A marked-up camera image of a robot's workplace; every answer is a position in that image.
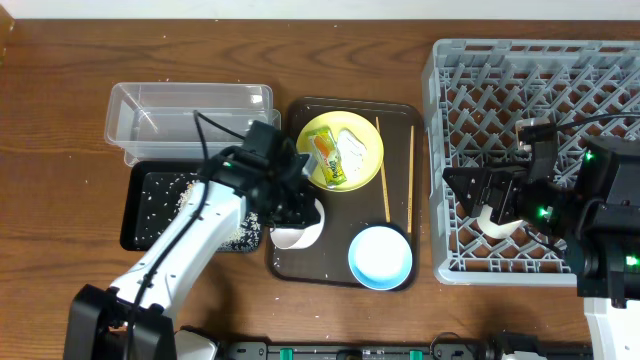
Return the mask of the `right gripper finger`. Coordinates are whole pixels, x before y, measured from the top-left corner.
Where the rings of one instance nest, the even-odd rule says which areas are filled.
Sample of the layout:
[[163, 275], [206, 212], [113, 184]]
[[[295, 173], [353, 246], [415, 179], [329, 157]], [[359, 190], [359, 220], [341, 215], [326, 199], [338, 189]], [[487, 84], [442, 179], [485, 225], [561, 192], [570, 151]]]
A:
[[520, 165], [489, 167], [446, 168], [443, 179], [452, 189], [470, 189], [471, 187], [504, 188], [527, 176], [527, 169]]
[[466, 215], [471, 218], [481, 217], [485, 206], [489, 207], [487, 217], [495, 224], [499, 224], [500, 206], [503, 200], [503, 191], [496, 187], [454, 187], [453, 192], [461, 203]]

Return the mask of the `white cup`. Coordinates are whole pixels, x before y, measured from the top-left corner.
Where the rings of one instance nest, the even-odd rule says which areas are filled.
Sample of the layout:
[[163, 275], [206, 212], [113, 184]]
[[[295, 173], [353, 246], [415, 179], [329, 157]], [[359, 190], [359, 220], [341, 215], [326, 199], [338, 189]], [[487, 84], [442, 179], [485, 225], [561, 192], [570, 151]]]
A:
[[522, 220], [518, 220], [498, 225], [490, 220], [491, 213], [492, 208], [488, 205], [484, 205], [480, 216], [477, 218], [477, 224], [486, 236], [494, 239], [505, 239], [511, 236], [523, 223]]

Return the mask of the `pink white bowl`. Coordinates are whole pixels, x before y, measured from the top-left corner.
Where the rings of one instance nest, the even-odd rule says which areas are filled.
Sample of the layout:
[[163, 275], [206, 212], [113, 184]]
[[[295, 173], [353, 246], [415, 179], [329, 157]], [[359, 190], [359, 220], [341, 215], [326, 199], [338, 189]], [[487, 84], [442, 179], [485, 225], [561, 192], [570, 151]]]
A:
[[300, 250], [313, 245], [319, 239], [326, 219], [324, 207], [319, 200], [315, 200], [315, 207], [320, 215], [317, 224], [304, 229], [271, 229], [270, 238], [273, 245], [281, 250]]

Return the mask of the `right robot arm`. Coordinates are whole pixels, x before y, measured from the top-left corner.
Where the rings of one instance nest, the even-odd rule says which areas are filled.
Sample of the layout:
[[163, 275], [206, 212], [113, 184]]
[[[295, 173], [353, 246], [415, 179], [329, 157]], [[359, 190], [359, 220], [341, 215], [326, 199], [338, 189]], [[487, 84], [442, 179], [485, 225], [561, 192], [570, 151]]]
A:
[[575, 185], [551, 180], [553, 137], [529, 137], [528, 163], [447, 168], [443, 179], [470, 217], [489, 207], [496, 225], [522, 220], [566, 244], [584, 300], [593, 355], [639, 356], [639, 143], [590, 137]]

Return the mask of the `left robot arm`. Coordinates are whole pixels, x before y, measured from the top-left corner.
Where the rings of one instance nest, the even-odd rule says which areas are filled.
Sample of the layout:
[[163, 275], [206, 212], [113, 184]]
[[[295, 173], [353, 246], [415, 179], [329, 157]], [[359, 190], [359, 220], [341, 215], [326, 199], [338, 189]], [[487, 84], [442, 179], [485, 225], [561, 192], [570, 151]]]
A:
[[66, 359], [213, 359], [219, 346], [173, 321], [210, 259], [253, 212], [272, 228], [320, 222], [308, 179], [314, 157], [255, 122], [239, 146], [205, 155], [189, 199], [159, 239], [111, 286], [85, 285], [71, 303]]

